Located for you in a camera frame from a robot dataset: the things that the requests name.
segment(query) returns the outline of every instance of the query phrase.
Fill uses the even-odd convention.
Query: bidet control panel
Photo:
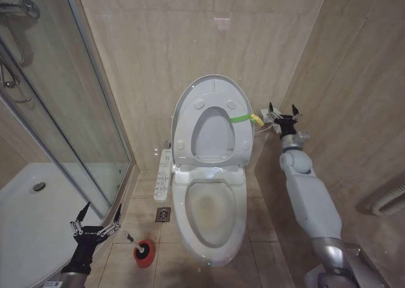
[[[167,200],[171,179],[171,164],[171,149],[163,149],[160,155],[158,177],[153,194],[153,199],[158,203],[164,203]]]

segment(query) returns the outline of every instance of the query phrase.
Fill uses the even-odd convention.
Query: white toilet
[[[211,266],[237,254],[246,228],[246,178],[253,145],[251,114],[231,79],[208,75],[189,85],[171,123],[175,175],[173,204],[183,243]]]

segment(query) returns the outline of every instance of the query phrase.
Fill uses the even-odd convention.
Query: floor drain
[[[32,190],[34,190],[35,192],[39,192],[41,191],[43,188],[45,188],[45,183],[44,182],[39,182],[38,184],[35,184],[32,187]]]
[[[158,208],[155,223],[170,222],[170,207]]]

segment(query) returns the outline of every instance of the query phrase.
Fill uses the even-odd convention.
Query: floor tile
[[[160,287],[260,287],[250,242],[236,257],[217,268],[202,266],[181,243],[160,244],[154,286]]]
[[[252,246],[263,288],[295,288],[278,242],[252,242]]]
[[[263,197],[253,171],[246,171],[246,191],[248,197]]]
[[[113,244],[99,288],[153,287],[156,257],[151,266],[139,268],[133,251],[133,244]]]
[[[141,171],[132,198],[153,198],[157,171]]]
[[[96,258],[90,265],[91,273],[86,279],[85,283],[86,288],[99,287],[101,276],[103,275],[104,268],[106,266],[107,259],[109,256],[109,252],[111,251],[111,246],[112,244],[107,249],[104,250],[103,255],[101,255],[99,258]]]
[[[159,205],[156,204],[153,199],[133,198],[121,229],[116,234],[114,243],[128,243],[123,233],[124,230],[127,231],[135,241],[150,239],[154,242],[159,242],[162,224],[154,222],[158,206]]]
[[[159,245],[154,286],[206,287],[207,269],[187,252],[182,243],[162,243]]]
[[[208,287],[261,287],[250,242],[242,243],[229,264],[208,269]]]
[[[247,228],[251,241],[278,241],[263,198],[247,199]]]
[[[182,242],[182,236],[178,229],[175,209],[173,207],[173,199],[170,198],[166,203],[167,207],[171,207],[170,222],[162,223],[162,233],[160,242]]]

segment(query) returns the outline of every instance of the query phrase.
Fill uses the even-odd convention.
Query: metal frame
[[[21,71],[15,65],[15,63],[13,63],[13,58],[11,57],[11,55],[9,55],[9,52],[5,48],[5,44],[1,39],[0,39],[0,55],[2,55],[3,61],[6,62],[8,64],[8,66],[11,67],[13,72],[19,76],[20,80],[24,80],[27,83],[28,88],[32,91],[33,96],[36,98],[36,101],[39,102],[41,108],[48,114],[49,119],[54,123],[55,127],[60,131],[62,138],[64,138],[64,140],[67,142],[68,146],[72,149],[73,154],[78,159],[78,162],[81,164],[82,161],[80,160],[80,158],[78,158],[78,156],[76,155],[76,152],[73,150],[72,146],[67,141],[66,137],[60,130],[59,126],[54,121],[54,118],[51,116],[51,114],[48,112],[48,110],[46,109],[46,107],[44,106],[42,101],[39,99],[34,88],[30,85],[30,83],[25,78],[25,76],[23,74],[21,74]],[[32,130],[31,126],[27,123],[27,121],[24,119],[24,117],[21,115],[20,111],[16,107],[14,99],[12,99],[9,96],[9,94],[7,93],[6,89],[3,86],[0,86],[0,96],[3,98],[4,102],[7,104],[8,108],[15,114],[15,116],[19,119],[19,121],[21,121],[23,123],[24,127],[28,130],[28,132],[31,134],[31,136],[45,151],[45,153],[48,155],[48,157],[51,159],[51,161],[54,162],[58,166],[58,168],[62,171],[62,173],[66,176],[66,178],[73,184],[73,186],[76,188],[76,190],[78,190],[80,195],[82,195],[86,201],[89,201],[89,198],[87,197],[85,192],[80,188],[80,186],[76,182],[76,180],[73,179],[72,175],[70,175],[70,173],[66,170],[66,168],[63,166],[63,164],[59,162],[59,160],[55,157],[55,155],[52,152],[50,152],[50,150],[47,148],[47,146],[44,144],[44,142],[41,140],[41,138],[34,132],[34,130]],[[111,205],[104,196],[103,196],[103,199],[106,201],[107,205]],[[103,219],[104,218],[103,213],[101,213],[101,211],[99,211],[99,209],[96,206],[94,206],[93,204],[91,206],[94,209],[94,211],[97,213],[97,215],[100,217],[100,219]]]
[[[62,133],[62,131],[59,128],[58,124],[56,123],[56,120],[52,117],[52,114],[50,114],[50,112],[48,112],[46,106],[39,99],[39,95],[36,93],[35,88],[30,84],[29,80],[27,80],[26,76],[20,71],[20,68],[15,63],[12,56],[9,54],[9,51],[7,50],[7,48],[6,48],[6,46],[4,44],[0,44],[0,53],[4,55],[4,57],[3,57],[4,61],[7,62],[7,64],[12,67],[13,71],[17,72],[17,74],[19,74],[20,78],[27,83],[28,88],[33,92],[34,96],[36,96],[36,98],[37,98],[38,102],[40,103],[40,105],[44,108],[45,112],[49,115],[50,119],[53,121],[56,128],[61,132],[61,135],[65,139],[67,144],[71,147],[75,157],[78,159],[79,164],[86,170],[88,176],[90,177],[90,179],[93,181],[93,183],[98,188],[98,190],[101,193],[103,199],[107,202],[107,204],[109,206],[109,212],[105,216],[94,205],[92,205],[92,207],[94,208],[96,213],[102,219],[102,223],[105,223],[105,222],[111,220],[111,211],[114,211],[117,208],[117,206],[119,204],[119,201],[121,201],[121,197],[123,196],[123,194],[125,192],[125,189],[126,189],[126,186],[128,184],[128,180],[130,178],[132,170],[136,166],[135,158],[134,158],[134,154],[132,152],[132,149],[130,147],[128,137],[127,137],[127,135],[125,133],[125,129],[123,128],[123,123],[122,123],[122,120],[121,120],[121,116],[120,116],[120,113],[119,113],[118,108],[116,106],[116,103],[115,103],[111,88],[109,87],[108,79],[107,79],[107,76],[105,74],[103,64],[101,63],[101,59],[99,57],[98,50],[96,48],[94,39],[92,37],[89,24],[87,23],[87,19],[85,17],[85,13],[84,13],[83,7],[81,5],[81,2],[80,2],[80,0],[68,0],[68,2],[69,2],[69,5],[70,5],[70,8],[72,10],[74,19],[76,21],[78,30],[79,30],[80,35],[82,37],[82,40],[84,42],[84,46],[86,48],[86,51],[87,51],[87,54],[89,56],[90,62],[91,62],[92,66],[93,66],[93,69],[95,71],[97,81],[99,82],[102,94],[103,94],[103,96],[104,96],[104,98],[106,100],[107,107],[109,109],[111,117],[113,118],[115,127],[116,127],[116,129],[118,131],[118,134],[120,136],[120,140],[121,140],[121,142],[123,144],[125,153],[126,153],[127,158],[128,158],[127,169],[125,170],[125,174],[124,174],[123,179],[121,181],[120,188],[118,189],[118,192],[116,193],[116,196],[115,196],[115,198],[114,198],[114,200],[112,202],[110,202],[106,198],[104,192],[101,190],[99,184],[97,183],[95,178],[92,176],[89,169],[82,162],[80,157],[77,156],[76,151],[74,150],[74,147],[69,143],[68,139],[64,136],[64,134]],[[22,115],[19,113],[20,111],[14,105],[14,102],[13,102],[12,98],[8,95],[8,93],[4,89],[0,89],[0,95],[4,98],[7,105],[9,106],[9,108],[11,108],[11,110],[13,110],[13,112],[16,114],[16,116],[20,119],[20,121],[27,128],[27,130],[32,134],[33,138],[42,146],[43,150],[45,150],[45,152],[49,155],[50,159],[59,166],[59,168],[62,170],[62,172],[69,178],[71,183],[79,191],[79,193],[86,200],[89,200],[89,198],[85,195],[84,191],[76,183],[76,181],[73,179],[73,177],[71,177],[69,172],[66,171],[64,166],[58,161],[58,159],[52,154],[52,152],[50,152],[50,150],[48,150],[48,148],[45,146],[45,144],[41,141],[41,138],[38,135],[36,135],[36,133],[30,128],[28,123],[24,120]]]
[[[121,182],[120,189],[118,190],[116,197],[113,201],[113,204],[111,206],[110,212],[108,213],[108,216],[105,219],[105,220],[110,220],[112,217],[111,211],[114,211],[114,208],[116,209],[116,207],[118,206],[117,199],[122,197],[122,195],[125,191],[125,186],[127,185],[127,182],[130,178],[130,174],[132,173],[133,168],[137,167],[137,165],[135,162],[134,152],[132,151],[127,134],[125,133],[125,129],[123,126],[120,112],[118,111],[117,105],[115,103],[113,92],[111,90],[111,87],[109,86],[108,78],[107,78],[106,72],[104,71],[103,63],[101,61],[96,43],[94,41],[89,22],[87,21],[87,17],[85,15],[85,12],[84,12],[84,9],[82,6],[82,2],[81,2],[81,0],[68,0],[68,2],[70,5],[70,8],[72,10],[72,13],[74,15],[74,18],[76,20],[76,24],[78,26],[80,35],[82,36],[84,45],[87,50],[87,54],[89,55],[90,62],[93,66],[93,69],[96,73],[96,77],[101,86],[101,90],[104,94],[104,98],[107,102],[109,112],[111,113],[111,116],[113,117],[114,123],[116,125],[116,129],[118,131],[118,134],[124,145],[124,149],[127,153],[128,159],[129,159],[129,165],[128,165],[127,171],[124,174],[124,178]]]

